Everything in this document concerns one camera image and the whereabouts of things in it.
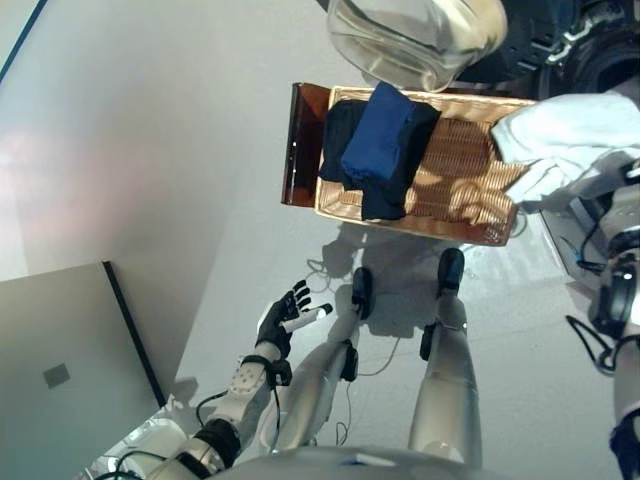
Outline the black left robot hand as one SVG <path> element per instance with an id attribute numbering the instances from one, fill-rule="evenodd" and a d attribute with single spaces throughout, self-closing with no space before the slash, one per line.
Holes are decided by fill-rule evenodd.
<path id="1" fill-rule="evenodd" d="M 313 306 L 311 290 L 305 280 L 300 280 L 267 306 L 258 322 L 256 347 L 271 345 L 278 351 L 277 359 L 286 359 L 291 351 L 293 333 L 332 312 L 330 303 Z"/>

